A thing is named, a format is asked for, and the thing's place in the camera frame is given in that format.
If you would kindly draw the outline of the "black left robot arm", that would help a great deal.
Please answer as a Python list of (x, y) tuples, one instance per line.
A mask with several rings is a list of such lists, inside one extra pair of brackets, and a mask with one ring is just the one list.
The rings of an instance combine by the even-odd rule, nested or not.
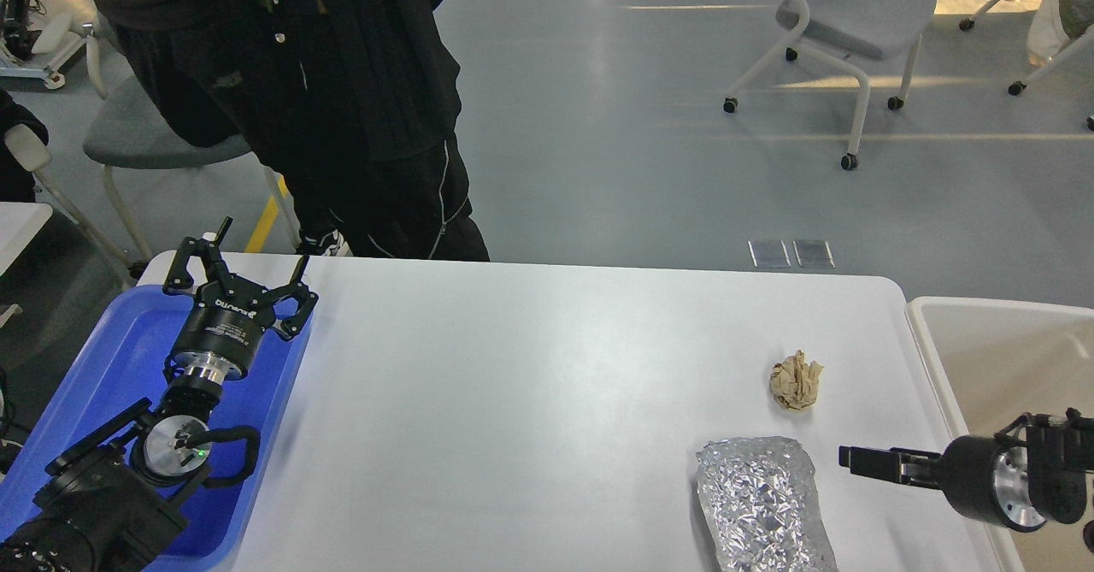
[(216, 567), (241, 537), (318, 303), (181, 240), (110, 304), (3, 483), (4, 571)]

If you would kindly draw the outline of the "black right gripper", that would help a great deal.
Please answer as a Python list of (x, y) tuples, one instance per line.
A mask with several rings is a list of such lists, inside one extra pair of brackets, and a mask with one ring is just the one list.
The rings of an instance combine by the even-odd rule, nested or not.
[(1031, 533), (1048, 521), (1032, 502), (1023, 445), (976, 436), (955, 439), (941, 454), (841, 445), (838, 463), (858, 477), (940, 489), (958, 514), (996, 527)]

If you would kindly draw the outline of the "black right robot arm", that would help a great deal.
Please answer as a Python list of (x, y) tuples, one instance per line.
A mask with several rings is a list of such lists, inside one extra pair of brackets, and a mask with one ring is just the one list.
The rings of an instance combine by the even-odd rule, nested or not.
[(1021, 534), (1075, 524), (1091, 507), (1091, 418), (1075, 408), (1019, 415), (992, 436), (954, 439), (941, 454), (840, 446), (838, 463), (858, 477), (938, 490), (962, 516)]

